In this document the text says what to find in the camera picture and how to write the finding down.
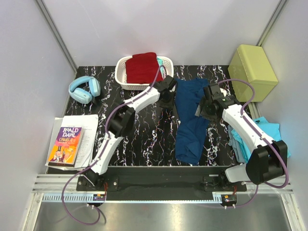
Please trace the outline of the navy blue t shirt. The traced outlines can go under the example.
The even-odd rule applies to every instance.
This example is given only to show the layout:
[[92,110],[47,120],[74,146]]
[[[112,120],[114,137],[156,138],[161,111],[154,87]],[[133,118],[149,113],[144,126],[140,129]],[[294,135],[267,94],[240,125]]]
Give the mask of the navy blue t shirt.
[[209,121],[195,115],[207,79],[177,79],[175,107],[180,120],[176,134],[175,157],[181,162],[197,165],[202,155]]

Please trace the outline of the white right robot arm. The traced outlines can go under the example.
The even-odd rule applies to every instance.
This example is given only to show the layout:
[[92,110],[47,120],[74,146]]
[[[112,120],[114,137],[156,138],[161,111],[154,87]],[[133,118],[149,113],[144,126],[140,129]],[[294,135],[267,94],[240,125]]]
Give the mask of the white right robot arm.
[[249,181],[255,185],[268,184],[270,180],[285,176],[285,187],[289,182],[287,170],[287,145],[267,135],[244,111],[244,107],[232,95],[222,93],[218,84],[204,88],[196,113],[211,122],[224,120],[243,139],[251,156],[246,164],[229,167],[218,179],[222,190],[231,190],[236,182]]

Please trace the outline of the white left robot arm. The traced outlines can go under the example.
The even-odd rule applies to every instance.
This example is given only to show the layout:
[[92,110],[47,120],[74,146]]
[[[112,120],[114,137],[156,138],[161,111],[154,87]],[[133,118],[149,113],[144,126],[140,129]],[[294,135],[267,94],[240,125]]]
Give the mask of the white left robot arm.
[[147,106],[158,103],[162,108],[174,106],[176,80],[166,76],[164,80],[150,84],[136,96],[120,102],[109,114],[105,123],[105,136],[90,166],[83,172],[87,185],[97,191],[103,187],[101,177],[107,169],[119,143],[134,127],[135,115]]

